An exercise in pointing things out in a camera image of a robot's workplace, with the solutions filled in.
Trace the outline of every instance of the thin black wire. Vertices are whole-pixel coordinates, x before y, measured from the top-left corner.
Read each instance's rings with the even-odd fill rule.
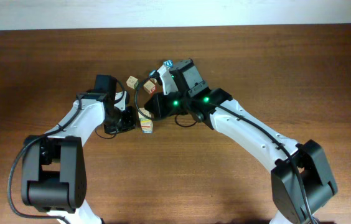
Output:
[[[124,86],[123,86],[123,84],[121,83],[121,81],[119,81],[119,80],[117,80],[117,81],[118,81],[119,86],[120,86],[120,88],[121,88],[121,92],[122,92],[122,94],[121,94],[120,99],[115,100],[114,104],[119,103],[119,102],[121,101],[121,99],[123,99],[123,97],[124,97],[124,93],[125,93],[125,91],[126,91],[126,90],[124,89]]]
[[[202,102],[199,101],[199,100],[193,100],[193,99],[189,99],[189,100],[202,103]],[[210,103],[210,102],[208,102],[207,104],[210,104],[210,105],[212,105],[212,106],[216,106],[216,107],[218,107],[218,108],[220,108],[220,109],[222,109],[222,110],[224,110],[224,111],[226,111],[226,112],[232,114],[233,116],[237,117],[238,119],[240,119],[240,120],[242,120],[242,121],[244,121],[244,122],[246,122],[246,123],[248,123],[248,124],[254,126],[255,128],[259,129],[262,133],[264,133],[267,137],[269,137],[270,140],[272,140],[272,142],[274,142],[274,143],[278,146],[278,148],[279,148],[280,150],[282,150],[282,151],[285,153],[286,157],[288,157],[288,159],[289,159],[289,161],[290,161],[290,163],[291,163],[291,166],[292,166],[292,169],[293,169],[294,173],[295,173],[296,176],[297,176],[297,180],[298,180],[299,185],[300,185],[301,194],[302,194],[302,197],[303,197],[304,204],[306,205],[306,211],[307,211],[308,217],[309,217],[309,219],[310,219],[310,222],[311,222],[312,224],[316,224],[316,221],[315,221],[314,217],[312,216],[311,209],[310,209],[310,206],[309,206],[309,204],[308,204],[308,198],[307,198],[306,190],[305,190],[305,188],[304,188],[304,184],[303,184],[303,182],[302,182],[302,178],[301,178],[301,174],[300,174],[300,172],[299,172],[299,169],[297,168],[296,163],[295,163],[294,160],[292,159],[292,156],[291,156],[290,153],[283,147],[283,145],[282,145],[278,140],[276,140],[272,135],[270,135],[270,133],[268,133],[265,129],[263,129],[261,126],[259,126],[258,124],[256,124],[256,123],[250,121],[249,119],[246,119],[244,116],[239,115],[239,114],[236,114],[235,112],[233,112],[233,111],[229,110],[228,108],[226,108],[226,107],[224,107],[224,106],[221,106],[221,105],[216,105],[216,104]]]
[[[21,157],[30,149],[30,147],[37,143],[38,141],[40,141],[43,138],[46,138],[50,135],[53,134],[57,134],[59,132],[61,132],[63,129],[65,129],[77,116],[78,114],[81,112],[82,110],[82,98],[81,96],[77,95],[76,96],[77,100],[78,100],[78,107],[77,110],[75,112],[75,114],[63,125],[63,126],[59,126],[58,129],[56,129],[55,131],[51,131],[45,134],[41,134],[40,136],[38,136],[37,138],[31,140],[28,144],[26,144],[26,146],[24,146],[21,151],[18,152],[18,155],[16,156],[14,162],[12,163],[11,166],[11,171],[9,172],[9,177],[8,177],[8,185],[7,185],[7,199],[8,199],[8,203],[9,206],[11,207],[11,210],[18,216],[22,217],[22,218],[34,218],[34,219],[59,219],[61,221],[63,221],[66,224],[70,224],[70,222],[68,220],[66,220],[65,217],[62,216],[48,216],[48,215],[28,215],[25,213],[21,213],[20,211],[18,211],[18,209],[16,209],[14,202],[12,201],[12,192],[11,192],[11,186],[12,186],[12,178],[14,176],[14,171],[16,168],[16,165],[18,164],[19,160],[21,159]]]
[[[175,122],[178,126],[180,126],[180,127],[183,127],[183,128],[190,128],[190,127],[194,126],[194,125],[197,123],[197,122],[195,121],[195,123],[190,124],[190,125],[182,125],[182,124],[178,123],[178,121],[177,121],[178,115],[179,115],[179,114],[177,114],[177,115],[174,117],[174,122]]]
[[[108,134],[108,135],[111,135],[112,137],[107,138],[107,137],[104,137],[104,136],[100,136],[100,135],[98,134],[98,132],[96,131],[96,129],[97,129],[98,127],[96,127],[96,128],[95,128],[95,134],[96,134],[98,137],[103,138],[103,139],[113,139],[113,138],[115,138],[115,137],[116,137],[116,135],[117,135],[117,134],[118,134],[118,132],[119,132],[118,127],[116,127],[116,131],[115,131],[115,133],[114,133],[114,134]]]
[[[143,117],[145,117],[146,119],[150,119],[151,121],[161,121],[163,119],[166,119],[170,114],[172,114],[174,112],[174,109],[172,111],[170,111],[169,114],[167,114],[166,116],[162,117],[162,118],[151,118],[146,116],[138,107],[138,92],[141,89],[141,87],[148,81],[150,80],[152,77],[147,77],[146,79],[143,80],[143,82],[141,82],[140,84],[138,84],[137,88],[136,88],[136,94],[134,95],[134,104],[136,105],[136,109],[138,110],[138,113],[140,113]]]

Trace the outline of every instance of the small robot arm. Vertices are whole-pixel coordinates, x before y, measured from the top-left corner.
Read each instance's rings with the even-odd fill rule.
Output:
[[[191,114],[196,122],[232,138],[266,168],[279,210],[271,224],[314,223],[312,213],[337,193],[320,145],[313,140],[299,144],[250,115],[229,93],[211,90],[191,59],[174,65],[166,61],[149,78],[164,87],[144,105],[155,119]]]
[[[112,135],[136,127],[136,112],[132,106],[126,106],[129,95],[120,82],[123,91],[116,93],[117,83],[109,75],[97,75],[94,89],[77,95],[72,109],[58,125],[43,137],[29,136],[25,140],[24,145],[35,141],[26,150],[22,163],[21,196],[25,205],[46,212],[52,218],[58,217],[60,223],[104,223],[85,200],[87,177],[83,146],[101,124],[105,133]],[[60,171],[43,170],[42,165],[52,162],[60,163]]]

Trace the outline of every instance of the white background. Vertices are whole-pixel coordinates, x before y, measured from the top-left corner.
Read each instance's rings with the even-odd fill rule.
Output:
[[[351,22],[351,0],[0,0],[0,30]]]

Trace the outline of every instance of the tabletop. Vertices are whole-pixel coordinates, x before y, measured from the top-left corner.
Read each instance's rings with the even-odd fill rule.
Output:
[[[0,223],[57,223],[19,218],[7,202],[9,169],[28,135],[55,126],[97,74],[126,83],[186,58],[268,126],[318,142],[339,192],[316,216],[351,223],[351,24],[0,31]],[[139,104],[148,98],[142,91]],[[83,150],[86,199],[106,223],[267,223],[276,213],[265,168],[204,124],[168,118],[153,134],[93,133]],[[20,189],[19,166],[14,201],[38,214]]]

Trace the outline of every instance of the black cable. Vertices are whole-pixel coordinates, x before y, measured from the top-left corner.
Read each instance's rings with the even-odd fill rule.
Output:
[[[152,77],[147,77],[146,79],[143,80],[143,82],[141,82],[140,84],[138,84],[137,88],[136,88],[136,94],[134,95],[134,104],[136,105],[136,109],[138,110],[138,113],[140,113],[143,117],[145,117],[146,119],[150,119],[151,121],[160,121],[163,119],[166,119],[170,114],[172,114],[174,112],[174,109],[172,111],[170,111],[169,114],[167,114],[166,116],[162,117],[162,118],[151,118],[146,116],[138,107],[138,92],[141,89],[142,86],[144,86],[144,84],[150,80]]]
[[[180,127],[183,127],[183,128],[190,128],[192,126],[194,126],[197,122],[195,121],[195,123],[193,124],[190,124],[190,125],[182,125],[180,123],[178,123],[177,121],[177,117],[178,117],[179,114],[177,114],[175,117],[174,117],[174,122],[176,123],[176,125],[180,126]]]
[[[199,100],[193,100],[193,99],[189,99],[189,100],[202,103],[202,102],[199,101]],[[304,184],[303,184],[303,182],[302,182],[302,178],[301,178],[301,174],[300,174],[300,172],[299,172],[299,169],[297,168],[297,165],[296,165],[296,163],[294,162],[294,160],[292,159],[292,156],[290,155],[290,153],[283,147],[283,144],[280,143],[278,140],[276,140],[272,135],[270,135],[270,133],[268,133],[268,132],[267,132],[265,129],[263,129],[261,126],[259,126],[258,124],[256,124],[256,123],[250,121],[249,119],[246,119],[244,116],[239,115],[239,114],[236,114],[235,112],[233,112],[233,111],[229,110],[228,108],[225,108],[224,106],[221,106],[221,105],[216,105],[216,104],[210,103],[210,102],[208,102],[207,104],[210,104],[210,105],[212,105],[212,106],[216,106],[216,107],[218,107],[218,108],[220,108],[220,109],[226,111],[227,113],[230,113],[230,114],[232,114],[233,116],[237,117],[239,120],[242,120],[242,121],[244,121],[244,122],[246,122],[246,123],[248,123],[248,124],[254,126],[255,128],[259,129],[262,133],[264,133],[267,137],[269,137],[270,140],[272,140],[272,142],[274,142],[275,145],[277,145],[278,148],[279,148],[280,150],[282,150],[282,151],[285,153],[286,157],[288,157],[288,159],[289,159],[289,161],[290,161],[290,163],[291,163],[291,166],[292,166],[292,169],[293,169],[294,173],[295,173],[296,176],[297,176],[297,180],[298,180],[298,182],[299,182],[299,186],[300,186],[301,194],[302,194],[302,197],[303,197],[303,201],[304,201],[304,204],[306,205],[306,212],[307,212],[307,214],[308,214],[308,217],[309,217],[309,219],[310,219],[310,222],[311,222],[312,224],[316,224],[317,222],[315,221],[315,218],[312,216],[311,209],[310,209],[310,206],[309,206],[309,204],[308,204],[308,198],[307,198],[306,190],[305,190],[305,188],[304,188]]]
[[[120,99],[115,100],[114,104],[119,103],[119,102],[121,101],[121,99],[123,99],[123,97],[124,97],[124,93],[125,93],[125,91],[126,91],[126,90],[124,90],[124,86],[123,86],[123,84],[121,83],[121,81],[119,81],[119,80],[117,80],[117,81],[118,81],[119,86],[120,86],[120,88],[121,88],[121,92],[122,92],[122,94],[121,94]]]
[[[59,132],[61,132],[63,129],[65,129],[77,116],[78,114],[81,112],[82,110],[82,98],[81,96],[77,95],[77,100],[78,100],[78,108],[76,110],[76,113],[63,125],[63,126],[58,126],[58,129],[56,129],[55,131],[51,131],[49,133],[45,133],[42,134],[40,136],[38,136],[37,138],[31,140],[28,144],[26,144],[26,146],[24,146],[21,151],[19,151],[18,155],[16,156],[14,162],[12,163],[11,166],[11,171],[9,172],[9,177],[8,177],[8,185],[7,185],[7,199],[8,199],[8,203],[9,206],[11,207],[11,210],[18,216],[22,217],[22,218],[34,218],[34,219],[59,219],[61,221],[63,221],[66,224],[70,224],[70,222],[68,220],[66,220],[65,217],[62,216],[48,216],[48,215],[28,215],[25,213],[21,213],[20,211],[18,211],[14,205],[14,202],[12,201],[12,192],[11,192],[11,186],[12,186],[12,177],[14,176],[14,171],[16,168],[16,165],[18,164],[19,160],[21,159],[21,157],[30,149],[30,147],[37,143],[38,141],[40,141],[43,138],[46,138],[50,135],[53,134],[57,134]]]
[[[107,137],[100,136],[100,135],[98,134],[98,132],[96,131],[96,129],[97,129],[98,127],[95,128],[95,134],[96,134],[98,137],[103,138],[103,139],[113,139],[113,138],[116,137],[116,135],[117,135],[118,132],[119,132],[118,127],[116,127],[116,131],[115,131],[114,134],[108,134],[108,135],[112,135],[112,137],[107,138]]]

